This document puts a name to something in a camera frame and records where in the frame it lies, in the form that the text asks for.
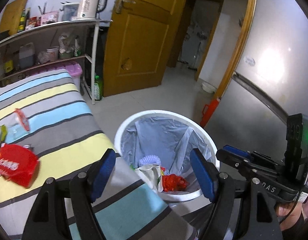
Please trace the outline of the person's right forearm sleeve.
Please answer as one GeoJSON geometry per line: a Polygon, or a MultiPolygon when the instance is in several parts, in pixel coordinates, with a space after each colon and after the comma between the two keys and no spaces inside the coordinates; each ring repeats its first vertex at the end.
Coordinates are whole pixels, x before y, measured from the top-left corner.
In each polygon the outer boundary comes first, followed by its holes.
{"type": "Polygon", "coordinates": [[[302,204],[298,203],[280,224],[283,239],[308,239],[308,218],[304,219],[302,204]]]}

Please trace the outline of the person's right hand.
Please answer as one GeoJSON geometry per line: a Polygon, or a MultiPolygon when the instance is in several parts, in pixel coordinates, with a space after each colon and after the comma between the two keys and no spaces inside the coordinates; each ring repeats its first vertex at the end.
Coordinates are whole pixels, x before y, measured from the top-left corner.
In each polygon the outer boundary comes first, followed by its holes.
{"type": "Polygon", "coordinates": [[[303,207],[300,202],[278,204],[275,208],[275,213],[278,217],[286,217],[280,224],[281,231],[292,228],[302,215],[302,211],[303,207]]]}

